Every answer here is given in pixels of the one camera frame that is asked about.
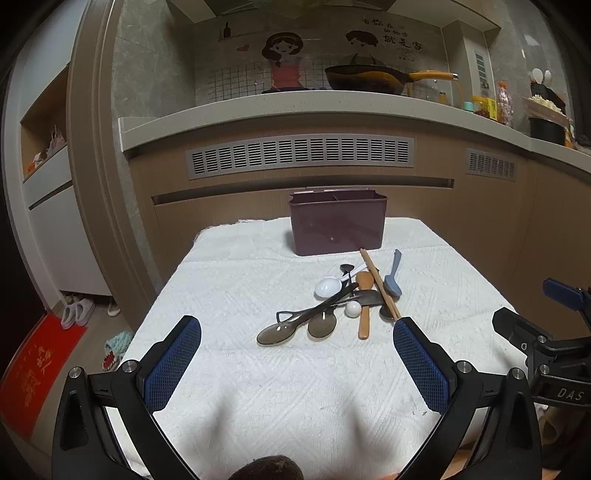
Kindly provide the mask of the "wooden spoon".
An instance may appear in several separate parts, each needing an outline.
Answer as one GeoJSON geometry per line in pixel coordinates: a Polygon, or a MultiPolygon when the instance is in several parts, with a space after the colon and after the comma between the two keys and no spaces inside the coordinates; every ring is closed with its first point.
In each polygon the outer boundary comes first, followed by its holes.
{"type": "Polygon", "coordinates": [[[374,278],[368,271],[356,274],[356,282],[360,288],[360,300],[362,305],[358,337],[367,340],[370,336],[370,307],[368,306],[368,293],[373,290],[374,278]]]}

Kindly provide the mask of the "white plastic spoon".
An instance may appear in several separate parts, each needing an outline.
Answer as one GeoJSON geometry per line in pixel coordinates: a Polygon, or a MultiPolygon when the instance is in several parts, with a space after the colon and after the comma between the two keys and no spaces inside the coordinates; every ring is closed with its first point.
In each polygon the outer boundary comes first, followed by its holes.
{"type": "Polygon", "coordinates": [[[315,298],[323,300],[331,298],[341,291],[342,287],[351,284],[353,282],[353,276],[365,270],[366,267],[362,265],[341,264],[339,266],[341,275],[325,277],[321,281],[318,281],[314,290],[315,298]]]}

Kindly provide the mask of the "blue plastic spoon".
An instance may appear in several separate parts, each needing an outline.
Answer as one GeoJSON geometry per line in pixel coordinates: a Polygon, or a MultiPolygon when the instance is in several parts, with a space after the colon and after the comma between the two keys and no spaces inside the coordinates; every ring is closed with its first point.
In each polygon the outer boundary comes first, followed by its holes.
{"type": "Polygon", "coordinates": [[[394,298],[400,298],[402,296],[402,288],[398,284],[396,279],[396,275],[401,263],[402,259],[402,252],[398,249],[394,250],[394,260],[391,272],[387,274],[384,278],[384,284],[386,290],[390,293],[391,296],[394,298]]]}

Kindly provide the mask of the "small steel smiley spoon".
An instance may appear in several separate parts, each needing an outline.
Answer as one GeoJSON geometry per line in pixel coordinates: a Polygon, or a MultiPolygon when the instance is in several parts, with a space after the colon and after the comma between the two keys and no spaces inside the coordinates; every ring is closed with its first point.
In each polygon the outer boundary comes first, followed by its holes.
{"type": "MultiPolygon", "coordinates": [[[[349,301],[358,301],[359,303],[361,303],[360,288],[359,287],[356,288],[356,290],[349,292],[349,294],[346,295],[344,298],[340,299],[339,303],[345,304],[346,302],[349,302],[349,301]]],[[[378,290],[373,289],[372,291],[370,291],[368,293],[368,306],[369,307],[381,306],[383,304],[384,304],[383,297],[378,290]]]]}

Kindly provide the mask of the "steel spoon loop handle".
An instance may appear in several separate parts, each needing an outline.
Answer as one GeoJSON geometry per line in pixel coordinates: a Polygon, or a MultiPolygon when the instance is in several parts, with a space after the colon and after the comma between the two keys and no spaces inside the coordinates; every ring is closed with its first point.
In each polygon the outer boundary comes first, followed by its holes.
{"type": "MultiPolygon", "coordinates": [[[[321,313],[315,315],[315,317],[308,320],[308,335],[315,339],[322,339],[328,337],[337,324],[337,318],[335,317],[335,308],[339,306],[339,300],[335,300],[331,305],[325,307],[321,313]]],[[[276,321],[293,321],[304,314],[304,310],[301,311],[279,311],[276,312],[276,321]]]]}

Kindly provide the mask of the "wooden chopstick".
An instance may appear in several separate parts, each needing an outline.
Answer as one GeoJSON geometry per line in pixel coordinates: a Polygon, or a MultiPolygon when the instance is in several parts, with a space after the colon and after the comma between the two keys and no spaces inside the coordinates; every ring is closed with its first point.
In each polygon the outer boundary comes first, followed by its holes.
{"type": "Polygon", "coordinates": [[[394,303],[393,298],[391,297],[391,295],[387,292],[385,286],[384,286],[384,281],[382,280],[379,270],[377,270],[377,267],[375,266],[372,258],[370,258],[369,253],[365,250],[365,249],[360,249],[360,255],[363,258],[363,261],[365,261],[367,269],[370,271],[370,274],[373,275],[373,278],[375,280],[375,283],[378,287],[378,290],[380,291],[385,304],[387,305],[388,310],[390,311],[393,319],[395,321],[398,321],[399,319],[401,319],[402,315],[398,309],[398,307],[396,306],[396,303],[394,303]]]}

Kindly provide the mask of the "black pot with food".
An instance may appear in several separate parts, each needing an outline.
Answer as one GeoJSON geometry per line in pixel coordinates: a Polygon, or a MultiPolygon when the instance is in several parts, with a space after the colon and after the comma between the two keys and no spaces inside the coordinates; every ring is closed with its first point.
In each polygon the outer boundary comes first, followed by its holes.
{"type": "Polygon", "coordinates": [[[530,72],[530,96],[522,98],[534,139],[574,148],[573,123],[566,115],[566,102],[552,88],[552,73],[534,68],[530,72]]]}

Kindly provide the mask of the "purple plastic utensil holder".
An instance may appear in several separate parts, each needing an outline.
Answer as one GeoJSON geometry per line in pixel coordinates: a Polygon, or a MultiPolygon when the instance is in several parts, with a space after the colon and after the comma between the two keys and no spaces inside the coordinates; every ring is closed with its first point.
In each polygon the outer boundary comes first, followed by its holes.
{"type": "Polygon", "coordinates": [[[294,192],[290,206],[294,253],[300,256],[382,247],[388,197],[374,189],[294,192]]]}

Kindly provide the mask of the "blue patterned slippers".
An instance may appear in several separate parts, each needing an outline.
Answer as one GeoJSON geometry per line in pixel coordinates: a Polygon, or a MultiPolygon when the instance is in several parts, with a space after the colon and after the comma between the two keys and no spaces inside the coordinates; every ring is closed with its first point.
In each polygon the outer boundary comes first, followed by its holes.
{"type": "Polygon", "coordinates": [[[104,372],[113,371],[118,367],[132,341],[132,338],[133,334],[131,332],[122,331],[105,342],[104,358],[102,361],[102,370],[104,372]]]}

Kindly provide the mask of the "small white round-end spoon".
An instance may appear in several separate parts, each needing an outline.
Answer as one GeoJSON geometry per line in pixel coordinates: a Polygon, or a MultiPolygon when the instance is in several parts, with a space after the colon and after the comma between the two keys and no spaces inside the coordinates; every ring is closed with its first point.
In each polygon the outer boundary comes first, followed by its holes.
{"type": "Polygon", "coordinates": [[[346,304],[345,314],[349,318],[358,318],[363,311],[362,305],[358,301],[349,301],[346,304]]]}

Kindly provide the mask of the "white textured table cloth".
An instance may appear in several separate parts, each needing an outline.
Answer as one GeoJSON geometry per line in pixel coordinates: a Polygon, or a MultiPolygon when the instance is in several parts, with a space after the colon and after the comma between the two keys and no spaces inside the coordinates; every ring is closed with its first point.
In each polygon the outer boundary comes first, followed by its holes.
{"type": "MultiPolygon", "coordinates": [[[[130,343],[139,360],[183,315],[198,319],[200,348],[154,418],[201,479],[228,479],[253,459],[286,455],[305,479],[379,479],[401,471],[440,416],[428,409],[394,350],[393,324],[337,310],[335,331],[312,340],[301,326],[286,343],[256,336],[277,311],[320,303],[314,288],[358,252],[301,257],[290,245],[290,218],[242,221],[202,231],[130,343]]],[[[422,221],[386,220],[379,270],[403,254],[397,302],[454,360],[506,374],[525,356],[494,332],[496,310],[511,306],[453,247],[422,221]]]]}

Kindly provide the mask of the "white slippers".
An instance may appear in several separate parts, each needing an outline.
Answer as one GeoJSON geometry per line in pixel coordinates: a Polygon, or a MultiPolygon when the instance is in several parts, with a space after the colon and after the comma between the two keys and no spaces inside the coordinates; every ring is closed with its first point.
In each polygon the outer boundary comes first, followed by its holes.
{"type": "Polygon", "coordinates": [[[60,320],[60,326],[63,330],[69,330],[74,325],[85,327],[92,317],[97,303],[90,298],[73,299],[66,304],[60,320]]]}

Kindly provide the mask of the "red floor mat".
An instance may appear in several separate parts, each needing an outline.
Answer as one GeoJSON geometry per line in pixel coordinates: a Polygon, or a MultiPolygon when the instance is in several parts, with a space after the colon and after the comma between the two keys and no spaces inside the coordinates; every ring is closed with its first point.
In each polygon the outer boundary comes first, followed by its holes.
{"type": "Polygon", "coordinates": [[[24,440],[31,439],[45,400],[66,360],[86,332],[47,314],[19,348],[1,381],[1,420],[24,440]]]}

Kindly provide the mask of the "steel spoon black handle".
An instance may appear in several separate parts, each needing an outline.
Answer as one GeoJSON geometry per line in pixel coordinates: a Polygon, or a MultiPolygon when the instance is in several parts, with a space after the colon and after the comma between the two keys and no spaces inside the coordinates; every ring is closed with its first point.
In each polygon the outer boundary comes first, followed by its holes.
{"type": "Polygon", "coordinates": [[[339,291],[337,294],[325,300],[321,304],[318,304],[315,307],[310,309],[304,310],[304,314],[302,314],[299,318],[294,319],[293,321],[284,321],[284,322],[277,322],[273,325],[267,326],[263,330],[259,332],[256,336],[256,343],[260,346],[274,346],[290,340],[291,337],[296,334],[297,329],[303,325],[308,326],[308,320],[321,313],[325,307],[328,307],[332,304],[335,300],[340,300],[344,298],[349,292],[356,290],[359,287],[359,284],[353,282],[352,284],[346,285],[342,287],[342,290],[339,291]]]}

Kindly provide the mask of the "snack jar orange lid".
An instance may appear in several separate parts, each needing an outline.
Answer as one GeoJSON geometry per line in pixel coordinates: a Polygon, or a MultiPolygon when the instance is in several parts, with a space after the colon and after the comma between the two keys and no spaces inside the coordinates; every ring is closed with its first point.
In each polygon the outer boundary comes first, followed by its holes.
{"type": "Polygon", "coordinates": [[[504,81],[497,82],[497,115],[500,123],[513,126],[512,99],[504,81]]]}

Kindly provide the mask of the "long grey vent grille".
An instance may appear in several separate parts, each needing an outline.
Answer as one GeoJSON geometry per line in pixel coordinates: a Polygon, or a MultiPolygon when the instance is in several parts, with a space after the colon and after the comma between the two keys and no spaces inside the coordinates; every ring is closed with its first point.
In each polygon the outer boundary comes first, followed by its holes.
{"type": "Polygon", "coordinates": [[[190,180],[264,170],[324,166],[412,168],[411,137],[348,133],[270,136],[185,152],[190,180]]]}

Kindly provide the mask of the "small grey vent grille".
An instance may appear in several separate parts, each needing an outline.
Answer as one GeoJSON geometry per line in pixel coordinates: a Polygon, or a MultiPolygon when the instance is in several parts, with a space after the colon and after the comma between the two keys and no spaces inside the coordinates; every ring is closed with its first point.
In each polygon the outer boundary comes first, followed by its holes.
{"type": "Polygon", "coordinates": [[[487,178],[515,181],[517,166],[491,153],[468,148],[466,173],[487,178]]]}

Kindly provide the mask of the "yellow seasoning box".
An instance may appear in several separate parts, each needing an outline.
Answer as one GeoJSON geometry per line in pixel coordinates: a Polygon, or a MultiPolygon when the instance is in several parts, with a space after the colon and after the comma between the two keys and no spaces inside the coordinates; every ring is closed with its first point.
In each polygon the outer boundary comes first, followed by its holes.
{"type": "Polygon", "coordinates": [[[484,118],[493,121],[498,120],[497,103],[494,99],[482,96],[473,96],[472,103],[474,112],[484,118]]]}

